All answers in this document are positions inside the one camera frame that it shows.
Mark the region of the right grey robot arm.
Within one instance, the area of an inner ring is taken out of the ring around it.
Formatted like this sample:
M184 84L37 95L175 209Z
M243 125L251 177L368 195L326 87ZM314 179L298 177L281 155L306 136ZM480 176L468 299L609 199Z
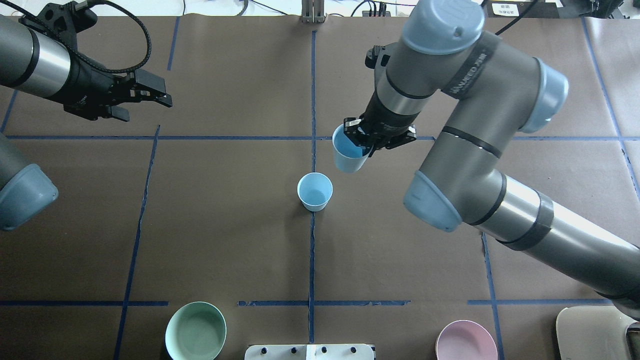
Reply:
M484 23L471 0L420 0L398 41L368 53L374 91L343 133L371 157L416 140L414 121L435 92L457 100L414 173L407 210L446 232L476 227L638 320L638 246L496 169L515 133L537 132L564 105L569 81Z

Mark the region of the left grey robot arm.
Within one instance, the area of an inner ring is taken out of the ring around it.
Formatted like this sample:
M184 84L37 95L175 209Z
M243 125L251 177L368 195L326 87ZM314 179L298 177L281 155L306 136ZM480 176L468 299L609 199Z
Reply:
M43 10L37 20L1 17L1 85L61 104L90 121L130 120L124 103L153 101L170 108L165 80L141 68L110 73L78 53L76 35L96 23L91 11ZM12 231L58 198L38 164L1 137L0 224Z

